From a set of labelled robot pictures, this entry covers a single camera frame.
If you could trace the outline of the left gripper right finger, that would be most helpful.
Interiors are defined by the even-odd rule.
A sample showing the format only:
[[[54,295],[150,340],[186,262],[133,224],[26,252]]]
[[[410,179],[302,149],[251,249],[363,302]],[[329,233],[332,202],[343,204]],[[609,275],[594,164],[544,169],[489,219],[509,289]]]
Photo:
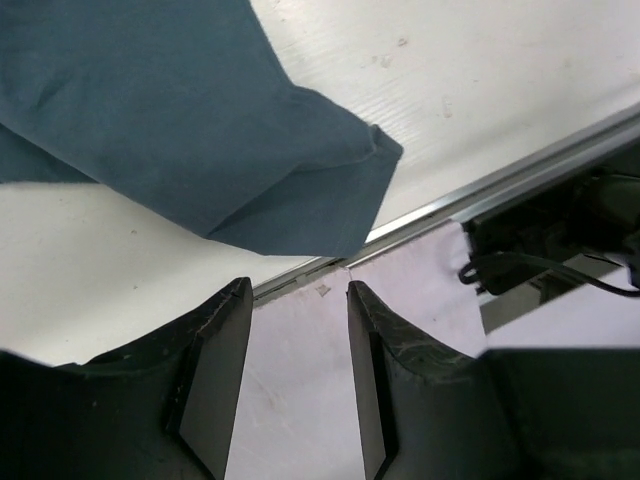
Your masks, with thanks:
[[[369,479],[635,479],[635,349],[497,349],[467,356],[347,292]]]

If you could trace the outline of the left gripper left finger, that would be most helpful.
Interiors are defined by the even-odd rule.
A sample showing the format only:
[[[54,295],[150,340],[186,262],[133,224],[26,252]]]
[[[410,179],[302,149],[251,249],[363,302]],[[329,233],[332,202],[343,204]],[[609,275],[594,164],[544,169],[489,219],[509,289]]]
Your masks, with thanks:
[[[1,355],[5,479],[221,479],[253,310],[238,278],[88,363]]]

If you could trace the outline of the blue t shirt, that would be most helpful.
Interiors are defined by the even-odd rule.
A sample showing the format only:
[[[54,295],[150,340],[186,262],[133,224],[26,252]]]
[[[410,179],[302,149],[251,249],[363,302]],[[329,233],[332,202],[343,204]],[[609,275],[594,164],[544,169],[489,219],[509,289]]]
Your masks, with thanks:
[[[201,238],[348,257],[400,144],[294,84],[246,1],[5,1],[1,180],[99,183]]]

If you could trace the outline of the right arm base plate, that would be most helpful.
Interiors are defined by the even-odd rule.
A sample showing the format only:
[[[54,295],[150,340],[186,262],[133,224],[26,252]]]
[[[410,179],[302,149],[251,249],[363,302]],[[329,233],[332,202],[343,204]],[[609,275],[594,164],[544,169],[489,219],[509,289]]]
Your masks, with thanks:
[[[534,282],[544,293],[591,285],[639,296],[639,148],[622,148],[560,181],[464,222],[471,253],[465,285],[498,296]],[[570,266],[586,256],[625,268],[626,288]]]

